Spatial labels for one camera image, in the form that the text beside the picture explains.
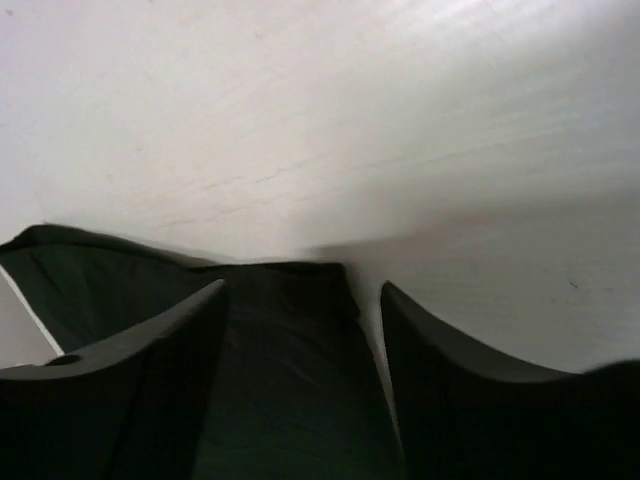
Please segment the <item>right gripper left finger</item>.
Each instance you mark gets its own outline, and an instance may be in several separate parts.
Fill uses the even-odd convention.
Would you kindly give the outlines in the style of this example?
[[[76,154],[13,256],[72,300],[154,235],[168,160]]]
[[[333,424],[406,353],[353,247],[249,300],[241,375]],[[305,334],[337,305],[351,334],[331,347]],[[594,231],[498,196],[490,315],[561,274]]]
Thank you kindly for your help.
[[[45,365],[2,370],[2,478],[190,478],[227,317],[218,280]]]

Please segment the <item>black trousers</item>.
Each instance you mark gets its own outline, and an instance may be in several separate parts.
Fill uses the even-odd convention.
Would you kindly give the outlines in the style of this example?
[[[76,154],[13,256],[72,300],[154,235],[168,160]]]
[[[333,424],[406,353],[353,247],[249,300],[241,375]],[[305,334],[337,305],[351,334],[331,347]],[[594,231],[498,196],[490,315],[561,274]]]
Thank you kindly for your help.
[[[227,324],[188,479],[399,477],[384,390],[342,265],[194,266],[115,237],[37,225],[2,245],[1,271],[57,344],[52,360],[225,282]]]

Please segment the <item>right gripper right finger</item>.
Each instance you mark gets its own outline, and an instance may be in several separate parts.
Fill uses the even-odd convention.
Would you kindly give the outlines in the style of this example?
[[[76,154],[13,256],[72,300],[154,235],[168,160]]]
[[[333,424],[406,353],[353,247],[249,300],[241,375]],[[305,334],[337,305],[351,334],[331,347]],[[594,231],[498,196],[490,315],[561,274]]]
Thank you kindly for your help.
[[[499,351],[392,283],[380,294],[412,479],[635,479],[639,364],[571,374]]]

